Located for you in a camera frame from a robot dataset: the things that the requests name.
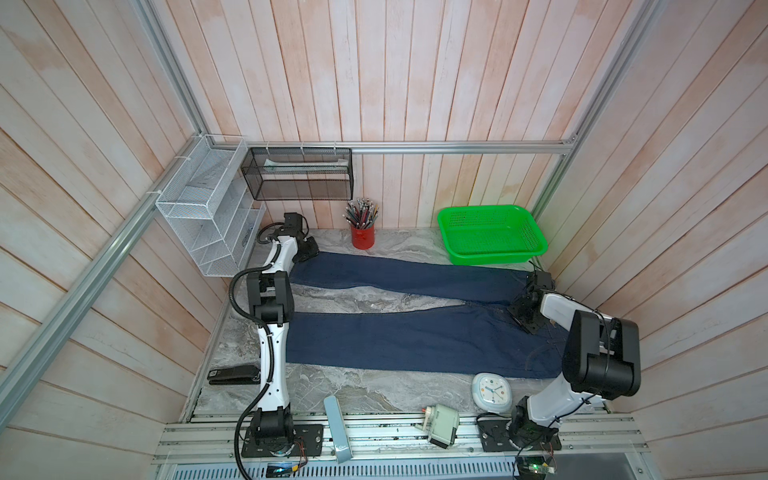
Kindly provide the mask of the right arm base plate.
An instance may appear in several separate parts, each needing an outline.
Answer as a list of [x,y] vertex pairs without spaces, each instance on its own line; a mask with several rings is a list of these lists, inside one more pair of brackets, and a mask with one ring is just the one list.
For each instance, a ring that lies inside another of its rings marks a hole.
[[510,419],[502,417],[486,416],[477,420],[476,426],[482,449],[486,453],[499,452],[559,452],[562,442],[557,433],[541,434],[533,433],[534,439],[523,437],[512,438],[509,434],[508,424]]

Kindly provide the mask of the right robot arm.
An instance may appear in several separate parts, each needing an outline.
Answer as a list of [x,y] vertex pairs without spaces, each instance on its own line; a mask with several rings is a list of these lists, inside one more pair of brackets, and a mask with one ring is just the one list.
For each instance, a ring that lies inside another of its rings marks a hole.
[[641,385],[639,327],[588,307],[555,290],[552,276],[527,274],[524,294],[508,308],[529,334],[547,322],[567,331],[561,373],[541,392],[524,397],[507,424],[520,451],[558,434],[562,420],[593,400],[631,397]]

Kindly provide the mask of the dark blue denim trousers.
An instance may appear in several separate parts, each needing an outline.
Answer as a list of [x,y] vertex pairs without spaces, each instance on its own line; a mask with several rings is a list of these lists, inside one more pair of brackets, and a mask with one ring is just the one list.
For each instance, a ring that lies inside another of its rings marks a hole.
[[287,334],[290,363],[529,379],[562,371],[567,331],[548,325],[529,334],[508,311],[526,291],[524,271],[321,252],[296,265],[290,283],[334,293],[368,286],[452,302],[409,312],[297,311]]

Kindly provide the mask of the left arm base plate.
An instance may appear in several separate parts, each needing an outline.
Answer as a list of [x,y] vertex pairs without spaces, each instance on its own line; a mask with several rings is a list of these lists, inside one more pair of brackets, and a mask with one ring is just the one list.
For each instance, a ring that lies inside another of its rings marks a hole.
[[320,424],[298,424],[293,429],[293,441],[285,435],[254,434],[245,430],[240,454],[243,458],[298,458],[319,456],[322,452],[324,426]]

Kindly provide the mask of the green plastic basket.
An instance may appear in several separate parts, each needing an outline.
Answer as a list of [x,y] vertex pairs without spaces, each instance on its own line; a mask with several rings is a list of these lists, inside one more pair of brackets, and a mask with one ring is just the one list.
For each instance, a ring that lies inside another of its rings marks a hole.
[[515,205],[449,207],[437,217],[454,265],[525,263],[548,250],[532,214]]

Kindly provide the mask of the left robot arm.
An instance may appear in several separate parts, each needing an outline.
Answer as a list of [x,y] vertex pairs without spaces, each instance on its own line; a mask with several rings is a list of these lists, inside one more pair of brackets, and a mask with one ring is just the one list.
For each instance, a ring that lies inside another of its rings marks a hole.
[[297,262],[317,253],[317,245],[308,236],[304,217],[296,212],[286,213],[281,222],[263,231],[267,235],[258,234],[257,241],[270,244],[268,258],[246,275],[249,317],[258,327],[261,348],[260,391],[249,408],[246,439],[275,456],[286,456],[295,443],[285,374],[286,339],[295,313],[289,276]]

